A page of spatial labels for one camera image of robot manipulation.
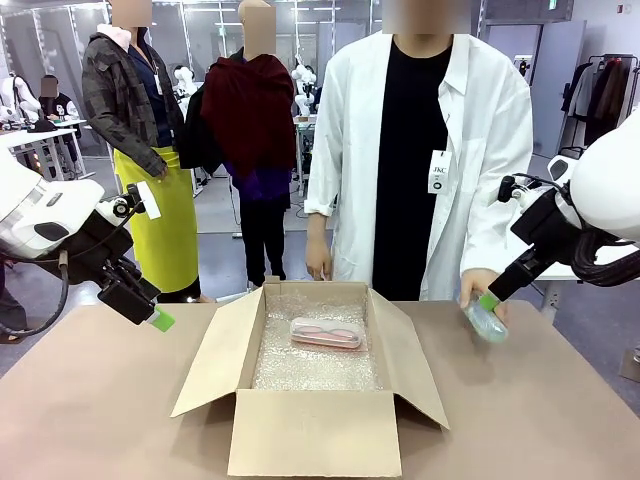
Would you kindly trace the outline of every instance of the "white lab coat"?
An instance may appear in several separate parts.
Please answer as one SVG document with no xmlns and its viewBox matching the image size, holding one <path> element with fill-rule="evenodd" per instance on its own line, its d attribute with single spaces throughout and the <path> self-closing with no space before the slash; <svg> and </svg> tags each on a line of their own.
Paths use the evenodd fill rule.
<svg viewBox="0 0 640 480">
<path fill-rule="evenodd" d="M 391 41 L 392 35 L 375 34 L 352 43 L 325 72 L 305 211 L 331 216 L 338 195 L 334 280 L 371 283 Z M 526 172 L 533 152 L 529 86 L 507 57 L 484 42 L 455 35 L 439 103 L 452 161 L 448 191 L 436 200 L 421 300 L 453 298 L 465 270 L 501 271 L 510 263 L 506 232 L 515 205 L 492 201 L 502 177 Z"/>
</svg>

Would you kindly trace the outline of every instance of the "purple shirt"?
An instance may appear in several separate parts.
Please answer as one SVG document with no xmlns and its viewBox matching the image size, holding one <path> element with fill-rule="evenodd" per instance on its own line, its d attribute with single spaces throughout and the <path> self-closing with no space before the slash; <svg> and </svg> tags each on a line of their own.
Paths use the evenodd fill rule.
<svg viewBox="0 0 640 480">
<path fill-rule="evenodd" d="M 291 170 L 280 168 L 258 168 L 247 177 L 240 178 L 233 170 L 231 162 L 224 162 L 231 175 L 233 186 L 238 189 L 240 199 L 248 202 L 273 200 L 289 193 Z"/>
</svg>

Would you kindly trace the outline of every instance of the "person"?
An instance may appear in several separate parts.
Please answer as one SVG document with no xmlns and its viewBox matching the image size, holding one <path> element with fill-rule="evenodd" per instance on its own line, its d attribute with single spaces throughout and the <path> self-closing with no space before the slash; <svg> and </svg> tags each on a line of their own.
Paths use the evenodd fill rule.
<svg viewBox="0 0 640 480">
<path fill-rule="evenodd" d="M 421 15 L 419 0 L 402 5 L 399 33 L 352 43 L 327 64 L 305 202 L 307 269 L 316 280 L 367 282 L 392 301 L 452 299 L 460 282 L 466 306 L 508 263 L 514 210 L 491 197 L 531 159 L 529 87 L 489 45 L 440 33 L 451 17 Z M 497 313 L 504 319 L 504 306 Z"/>
<path fill-rule="evenodd" d="M 44 78 L 51 78 L 55 80 L 56 85 L 59 85 L 58 78 L 55 75 L 45 75 Z M 60 90 L 56 90 L 55 97 L 38 97 L 38 101 L 40 105 L 42 105 L 42 111 L 44 115 L 52 121 L 55 120 L 78 120 L 80 118 L 80 114 L 78 113 L 78 109 L 75 104 L 71 101 L 69 97 L 67 97 L 64 93 L 60 92 Z M 82 132 L 80 130 L 79 125 L 76 125 L 77 136 L 80 138 Z M 60 138 L 56 137 L 56 143 L 60 143 Z M 71 161 L 75 164 L 78 161 L 78 152 L 76 151 L 76 147 L 73 141 L 73 135 L 67 134 L 62 136 L 62 141 L 65 146 L 69 150 L 69 156 L 71 157 Z M 55 176 L 55 169 L 51 168 L 52 175 Z"/>
<path fill-rule="evenodd" d="M 146 27 L 99 25 L 84 54 L 82 90 L 88 122 L 113 148 L 122 185 L 146 182 L 162 216 L 131 219 L 136 260 L 161 303 L 208 301 L 198 276 L 191 176 L 174 148 L 183 117 L 164 62 Z"/>
<path fill-rule="evenodd" d="M 273 8 L 262 0 L 243 1 L 238 9 L 243 28 L 250 7 Z M 284 214 L 291 206 L 289 184 L 296 161 L 294 89 L 286 67 L 274 55 L 251 51 L 246 42 L 251 32 L 245 28 L 244 34 L 245 46 L 218 59 L 207 74 L 201 115 L 238 189 L 247 278 L 260 287 L 265 249 L 271 273 L 286 279 Z"/>
</svg>

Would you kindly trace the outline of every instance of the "maroon scarf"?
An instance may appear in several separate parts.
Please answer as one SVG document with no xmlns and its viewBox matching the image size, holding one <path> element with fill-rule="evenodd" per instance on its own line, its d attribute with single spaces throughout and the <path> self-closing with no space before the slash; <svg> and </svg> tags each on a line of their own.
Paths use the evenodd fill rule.
<svg viewBox="0 0 640 480">
<path fill-rule="evenodd" d="M 245 63 L 219 58 L 205 79 L 200 115 L 235 172 L 295 165 L 293 82 L 272 55 Z"/>
</svg>

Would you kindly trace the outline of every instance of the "yellow skirt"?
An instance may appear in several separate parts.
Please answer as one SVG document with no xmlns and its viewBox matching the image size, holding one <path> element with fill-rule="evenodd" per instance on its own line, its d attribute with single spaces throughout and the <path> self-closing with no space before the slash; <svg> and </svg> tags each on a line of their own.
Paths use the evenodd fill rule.
<svg viewBox="0 0 640 480">
<path fill-rule="evenodd" d="M 114 152 L 114 163 L 123 187 L 147 182 L 156 199 L 160 218 L 150 220 L 146 213 L 131 218 L 133 251 L 144 278 L 162 293 L 170 293 L 188 287 L 198 276 L 196 210 L 191 175 L 180 169 L 178 154 L 172 147 L 154 150 L 169 166 L 162 182 L 118 150 Z"/>
</svg>

